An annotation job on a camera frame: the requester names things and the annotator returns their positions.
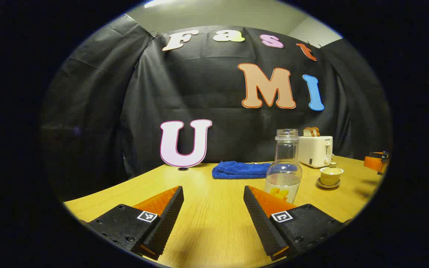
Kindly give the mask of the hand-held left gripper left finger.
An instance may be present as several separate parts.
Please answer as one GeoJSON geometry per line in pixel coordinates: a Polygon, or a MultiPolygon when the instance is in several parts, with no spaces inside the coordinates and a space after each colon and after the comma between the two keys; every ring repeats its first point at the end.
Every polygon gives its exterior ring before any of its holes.
{"type": "Polygon", "coordinates": [[[83,226],[134,254],[157,260],[177,221],[184,193],[178,185],[136,205],[116,205],[83,226]]]}

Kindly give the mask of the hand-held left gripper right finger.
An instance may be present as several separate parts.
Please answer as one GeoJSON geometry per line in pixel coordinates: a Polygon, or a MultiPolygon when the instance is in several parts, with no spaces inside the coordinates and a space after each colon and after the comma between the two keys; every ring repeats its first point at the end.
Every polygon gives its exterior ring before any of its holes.
{"type": "Polygon", "coordinates": [[[244,187],[243,200],[264,251],[273,261],[299,256],[349,223],[312,204],[295,206],[250,185],[244,187]]]}

